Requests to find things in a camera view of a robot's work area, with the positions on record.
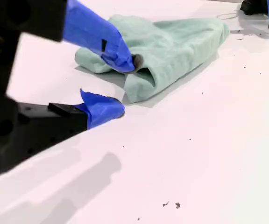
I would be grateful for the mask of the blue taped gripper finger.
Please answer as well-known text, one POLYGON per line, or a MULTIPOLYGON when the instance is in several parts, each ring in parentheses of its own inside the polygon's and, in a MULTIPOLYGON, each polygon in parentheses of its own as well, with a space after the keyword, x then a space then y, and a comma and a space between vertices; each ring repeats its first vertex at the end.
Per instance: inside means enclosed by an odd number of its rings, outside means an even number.
POLYGON ((13 28, 87 48, 118 72, 137 71, 143 64, 112 23, 78 0, 0 0, 0 8, 13 28))
POLYGON ((82 103, 20 104, 20 162, 79 133, 122 117, 124 105, 116 98, 81 91, 82 103))

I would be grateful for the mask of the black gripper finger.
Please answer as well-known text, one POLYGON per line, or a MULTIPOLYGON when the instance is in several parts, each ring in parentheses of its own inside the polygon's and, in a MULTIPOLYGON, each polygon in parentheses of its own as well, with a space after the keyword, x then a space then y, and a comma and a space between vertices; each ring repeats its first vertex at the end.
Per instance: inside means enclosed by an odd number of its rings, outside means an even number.
POLYGON ((241 3, 240 10, 245 15, 268 14, 266 0, 244 0, 241 3))

